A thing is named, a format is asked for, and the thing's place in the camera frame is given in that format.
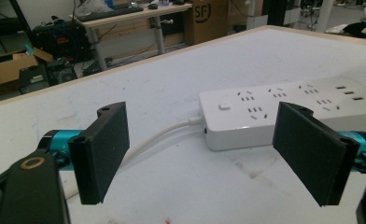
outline table surface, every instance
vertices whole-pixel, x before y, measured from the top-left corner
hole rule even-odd
[[[108,24],[114,24],[114,23],[121,22],[121,21],[140,20],[140,19],[146,19],[146,18],[151,18],[151,17],[156,17],[156,16],[172,14],[172,13],[176,13],[176,12],[180,12],[180,11],[186,11],[191,7],[192,7],[192,4],[185,4],[182,6],[176,6],[176,5],[170,4],[169,6],[159,6],[158,9],[148,9],[148,8],[144,7],[144,10],[140,11],[140,12],[120,15],[120,16],[116,16],[116,17],[104,18],[104,19],[96,20],[96,21],[85,21],[85,22],[81,22],[79,20],[77,20],[77,21],[85,27],[93,28],[93,27],[99,27],[99,26],[108,25]]]
[[[199,115],[198,94],[323,77],[366,86],[366,41],[262,27],[0,103],[0,173],[54,129],[85,129],[127,103],[131,146]],[[72,172],[61,172],[65,189]],[[118,171],[103,204],[68,200],[73,223],[356,223],[366,175],[339,206],[318,207],[271,146],[210,151],[203,128],[168,134]]]

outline box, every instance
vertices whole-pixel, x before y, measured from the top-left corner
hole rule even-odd
[[[183,13],[186,43],[200,44],[227,35],[228,0],[193,0]]]
[[[49,62],[52,55],[47,52],[34,48],[34,56],[22,54],[13,55],[13,60],[0,63],[0,85],[18,80],[20,69],[39,64],[39,59]]]

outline power strip switch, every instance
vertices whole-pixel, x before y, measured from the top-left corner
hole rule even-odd
[[[302,105],[335,131],[366,132],[366,88],[333,77],[200,93],[211,150],[271,145],[279,102]]]

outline white power cord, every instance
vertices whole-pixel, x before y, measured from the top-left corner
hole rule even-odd
[[[190,119],[181,121],[179,123],[176,123],[174,125],[171,125],[165,129],[159,131],[158,133],[152,135],[149,139],[143,141],[137,147],[128,149],[127,153],[124,156],[124,159],[121,162],[120,168],[127,165],[133,158],[142,154],[145,151],[146,147],[155,143],[157,141],[157,139],[159,139],[160,137],[166,135],[167,133],[169,133],[173,130],[179,129],[179,128],[188,127],[188,126],[192,126],[192,125],[196,125],[196,124],[201,124],[202,121],[203,121],[202,117],[190,118]],[[73,196],[75,196],[77,194],[78,194],[77,186],[75,188],[70,188],[70,189],[64,190],[64,197],[66,200],[72,198]]]

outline power strip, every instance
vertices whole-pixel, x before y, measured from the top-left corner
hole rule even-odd
[[[302,105],[335,131],[366,132],[366,88],[344,77],[200,93],[211,150],[271,145],[279,102]]]

